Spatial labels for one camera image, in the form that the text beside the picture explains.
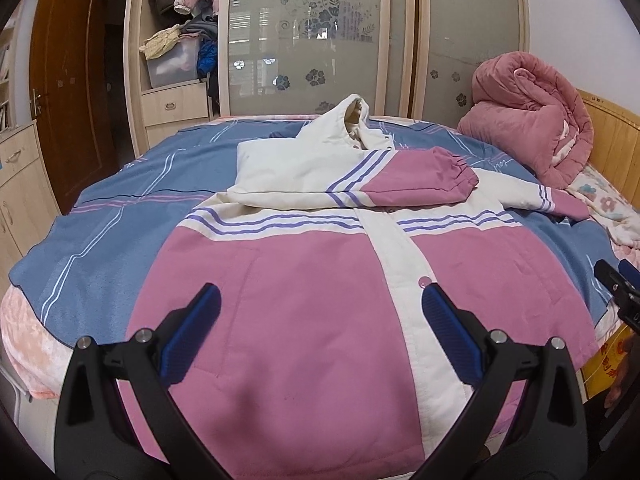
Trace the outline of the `pink and white hooded jacket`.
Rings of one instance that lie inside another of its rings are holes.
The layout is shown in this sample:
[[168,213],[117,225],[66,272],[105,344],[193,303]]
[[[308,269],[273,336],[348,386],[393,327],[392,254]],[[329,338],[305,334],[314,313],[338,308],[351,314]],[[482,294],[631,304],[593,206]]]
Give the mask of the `pink and white hooded jacket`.
[[221,312],[171,388],[238,479],[383,479],[431,455],[471,396],[424,318],[439,284],[487,328],[596,351],[585,295],[515,217],[586,206],[460,133],[368,125],[351,96],[297,136],[238,147],[236,178],[160,248],[132,330],[205,284]]

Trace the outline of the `floral white blanket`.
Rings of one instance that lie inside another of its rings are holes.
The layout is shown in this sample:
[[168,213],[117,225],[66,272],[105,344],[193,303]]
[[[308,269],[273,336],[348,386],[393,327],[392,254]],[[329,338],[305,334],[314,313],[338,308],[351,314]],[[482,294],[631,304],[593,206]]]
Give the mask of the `floral white blanket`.
[[639,269],[639,211],[591,165],[585,166],[567,192],[584,202],[591,218],[604,227],[614,255]]

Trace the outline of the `peach fuzzy mattress cover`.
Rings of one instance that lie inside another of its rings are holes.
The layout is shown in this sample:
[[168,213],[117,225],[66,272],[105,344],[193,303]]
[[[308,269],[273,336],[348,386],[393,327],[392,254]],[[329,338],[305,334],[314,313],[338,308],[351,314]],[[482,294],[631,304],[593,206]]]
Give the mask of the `peach fuzzy mattress cover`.
[[21,289],[10,285],[1,301],[1,339],[9,361],[36,399],[57,399],[73,350],[35,316]]

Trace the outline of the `wooden bed headboard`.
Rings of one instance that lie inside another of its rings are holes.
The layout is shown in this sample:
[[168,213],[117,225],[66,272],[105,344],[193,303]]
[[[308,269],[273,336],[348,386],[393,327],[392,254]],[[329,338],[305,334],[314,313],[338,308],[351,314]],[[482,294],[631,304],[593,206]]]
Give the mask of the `wooden bed headboard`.
[[579,90],[594,129],[589,163],[632,206],[639,207],[639,116],[605,98]]

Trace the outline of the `rolled pink quilt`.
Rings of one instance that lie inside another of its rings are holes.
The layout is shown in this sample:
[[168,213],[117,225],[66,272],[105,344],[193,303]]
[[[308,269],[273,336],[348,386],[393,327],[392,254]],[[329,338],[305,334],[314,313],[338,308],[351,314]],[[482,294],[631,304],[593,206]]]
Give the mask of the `rolled pink quilt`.
[[577,89],[523,51],[500,54],[472,76],[473,106],[458,131],[491,144],[550,188],[567,188],[585,168],[594,130]]

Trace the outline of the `light wood side cabinet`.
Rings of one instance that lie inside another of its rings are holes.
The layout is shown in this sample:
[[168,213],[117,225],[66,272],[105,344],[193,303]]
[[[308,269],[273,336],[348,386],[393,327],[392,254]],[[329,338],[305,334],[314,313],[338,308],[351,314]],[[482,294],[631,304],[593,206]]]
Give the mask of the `light wood side cabinet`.
[[1,131],[1,295],[9,272],[49,233],[60,214],[44,166],[37,122]]

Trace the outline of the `light wood sliding wardrobe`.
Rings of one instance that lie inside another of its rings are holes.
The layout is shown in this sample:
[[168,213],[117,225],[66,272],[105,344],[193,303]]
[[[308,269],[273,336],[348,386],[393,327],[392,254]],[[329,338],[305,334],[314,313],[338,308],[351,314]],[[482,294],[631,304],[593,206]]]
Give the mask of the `light wood sliding wardrobe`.
[[375,116],[452,127],[477,66],[529,47],[527,0],[219,0],[216,75],[163,82],[141,51],[161,28],[151,0],[126,1],[136,154],[210,118],[322,114],[352,93]]

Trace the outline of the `brown wooden door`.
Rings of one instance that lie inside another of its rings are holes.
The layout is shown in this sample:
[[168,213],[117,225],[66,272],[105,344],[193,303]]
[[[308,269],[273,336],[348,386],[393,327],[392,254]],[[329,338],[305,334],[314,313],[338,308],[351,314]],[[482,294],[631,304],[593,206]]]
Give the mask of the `brown wooden door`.
[[29,52],[32,118],[58,209],[134,158],[126,111],[126,0],[38,0]]

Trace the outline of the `translucent plastic storage box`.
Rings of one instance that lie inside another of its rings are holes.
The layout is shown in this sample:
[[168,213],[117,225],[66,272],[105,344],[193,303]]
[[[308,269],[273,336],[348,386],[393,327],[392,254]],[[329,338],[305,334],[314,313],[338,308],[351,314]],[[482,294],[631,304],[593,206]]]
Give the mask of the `translucent plastic storage box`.
[[198,37],[186,38],[159,58],[146,62],[151,87],[160,88],[197,80],[199,50]]

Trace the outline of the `blue garment in wardrobe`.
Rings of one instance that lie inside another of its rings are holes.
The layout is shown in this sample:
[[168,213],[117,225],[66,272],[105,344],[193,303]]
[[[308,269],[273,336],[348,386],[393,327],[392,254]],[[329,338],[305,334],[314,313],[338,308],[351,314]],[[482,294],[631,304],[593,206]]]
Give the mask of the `blue garment in wardrobe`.
[[198,60],[196,61],[196,72],[198,78],[205,78],[217,66],[217,44],[214,40],[203,37],[198,48]]

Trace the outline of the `yellow cloth on box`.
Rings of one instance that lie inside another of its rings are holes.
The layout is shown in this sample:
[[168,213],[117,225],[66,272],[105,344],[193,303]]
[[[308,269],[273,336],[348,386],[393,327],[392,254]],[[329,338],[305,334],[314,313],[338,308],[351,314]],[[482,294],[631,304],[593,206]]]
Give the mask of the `yellow cloth on box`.
[[139,52],[147,61],[156,60],[169,52],[180,41],[181,27],[179,24],[159,30],[145,40]]

